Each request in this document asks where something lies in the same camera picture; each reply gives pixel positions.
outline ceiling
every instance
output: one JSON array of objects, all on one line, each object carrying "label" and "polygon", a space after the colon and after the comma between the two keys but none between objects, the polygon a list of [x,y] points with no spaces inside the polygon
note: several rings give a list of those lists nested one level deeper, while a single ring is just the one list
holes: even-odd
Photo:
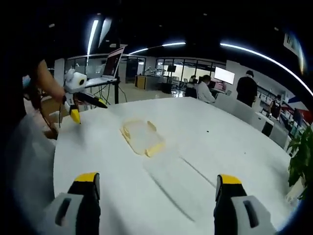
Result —
[{"label": "ceiling", "polygon": [[[142,56],[198,57],[226,62],[233,60],[275,79],[307,106],[312,97],[289,73],[263,58],[220,46],[226,42],[265,54],[300,76],[313,88],[309,70],[300,73],[298,58],[283,46],[285,32],[293,33],[301,43],[308,68],[313,64],[312,33],[306,27],[310,22],[309,7],[278,5],[270,7],[262,2],[254,4],[200,3],[178,1],[89,1],[82,5],[53,2],[40,11],[47,35],[47,61],[84,55],[93,20],[98,19],[91,54],[113,50],[112,43],[127,44],[126,53],[145,47],[156,47],[138,53]],[[111,28],[98,48],[101,25],[112,17]],[[164,43],[186,42],[182,47],[157,47]]]}]

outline computer monitor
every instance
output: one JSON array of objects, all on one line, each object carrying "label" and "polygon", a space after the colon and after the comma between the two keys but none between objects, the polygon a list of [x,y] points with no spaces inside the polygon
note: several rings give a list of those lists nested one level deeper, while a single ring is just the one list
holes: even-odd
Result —
[{"label": "computer monitor", "polygon": [[234,84],[234,77],[235,77],[235,74],[233,72],[223,70],[219,67],[215,68],[214,78],[218,80],[227,82],[232,85]]},{"label": "computer monitor", "polygon": [[104,67],[103,76],[107,78],[115,78],[119,61],[121,60],[124,47],[119,48],[108,55],[106,65]]},{"label": "computer monitor", "polygon": [[176,71],[176,65],[169,65],[167,67],[168,72],[175,72]]}]

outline potted plant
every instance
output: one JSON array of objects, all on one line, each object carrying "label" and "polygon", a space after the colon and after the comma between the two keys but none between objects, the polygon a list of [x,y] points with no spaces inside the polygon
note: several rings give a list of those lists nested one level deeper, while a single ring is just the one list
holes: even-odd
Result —
[{"label": "potted plant", "polygon": [[306,197],[307,186],[313,182],[313,131],[310,126],[295,137],[288,146],[291,148],[289,164],[289,186],[299,184],[301,181],[304,190],[298,199]]}]

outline white shirt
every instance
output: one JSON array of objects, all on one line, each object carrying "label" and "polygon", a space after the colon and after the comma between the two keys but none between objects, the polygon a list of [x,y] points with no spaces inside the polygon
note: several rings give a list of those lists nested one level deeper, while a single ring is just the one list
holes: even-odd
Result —
[{"label": "white shirt", "polygon": [[212,93],[210,92],[207,84],[201,82],[197,87],[197,96],[198,99],[205,102],[205,103],[213,103],[215,102],[215,98],[213,97]]}]

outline laptop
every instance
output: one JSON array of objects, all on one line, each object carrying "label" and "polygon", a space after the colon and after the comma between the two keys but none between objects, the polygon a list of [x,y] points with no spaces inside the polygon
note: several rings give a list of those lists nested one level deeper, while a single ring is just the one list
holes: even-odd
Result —
[{"label": "laptop", "polygon": [[115,78],[118,64],[121,60],[122,54],[124,52],[125,47],[119,48],[113,52],[111,52],[107,57],[107,62],[103,70],[103,74],[101,77],[90,79],[86,82],[86,88],[96,87],[105,85],[114,81],[117,81]]}]

